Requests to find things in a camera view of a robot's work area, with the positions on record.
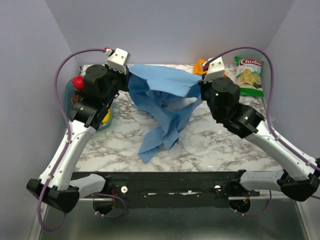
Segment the light blue button shirt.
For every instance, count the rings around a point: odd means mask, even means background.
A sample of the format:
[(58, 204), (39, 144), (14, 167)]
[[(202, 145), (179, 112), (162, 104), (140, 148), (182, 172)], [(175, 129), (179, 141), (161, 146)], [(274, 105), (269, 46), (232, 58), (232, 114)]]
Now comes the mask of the light blue button shirt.
[(199, 75), (159, 65), (129, 67), (129, 95), (138, 110), (149, 113), (157, 126), (144, 137), (138, 155), (148, 163), (161, 146), (170, 150), (179, 142), (195, 108), (202, 103)]

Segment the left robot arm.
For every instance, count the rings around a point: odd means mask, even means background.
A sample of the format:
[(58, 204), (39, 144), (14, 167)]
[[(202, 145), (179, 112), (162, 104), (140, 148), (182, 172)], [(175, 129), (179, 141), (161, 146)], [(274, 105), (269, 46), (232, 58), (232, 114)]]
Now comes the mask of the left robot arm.
[(40, 203), (68, 214), (79, 199), (111, 189), (111, 177), (99, 172), (72, 180), (85, 146), (100, 127), (115, 96), (128, 91), (129, 69), (114, 70), (109, 65), (90, 66), (83, 78), (80, 101), (67, 118), (67, 129), (47, 168), (37, 179), (30, 179), (27, 190)]

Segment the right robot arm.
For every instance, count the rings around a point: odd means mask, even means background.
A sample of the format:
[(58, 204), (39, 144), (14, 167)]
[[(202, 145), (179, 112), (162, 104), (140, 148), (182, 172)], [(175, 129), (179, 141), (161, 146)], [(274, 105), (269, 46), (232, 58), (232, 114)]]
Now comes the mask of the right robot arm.
[(238, 181), (244, 189), (277, 191), (298, 202), (314, 195), (320, 185), (318, 159), (302, 153), (288, 140), (274, 136), (261, 113), (239, 102), (240, 87), (230, 78), (201, 80), (198, 85), (201, 99), (206, 101), (218, 124), (259, 147), (282, 167), (277, 171), (244, 171)]

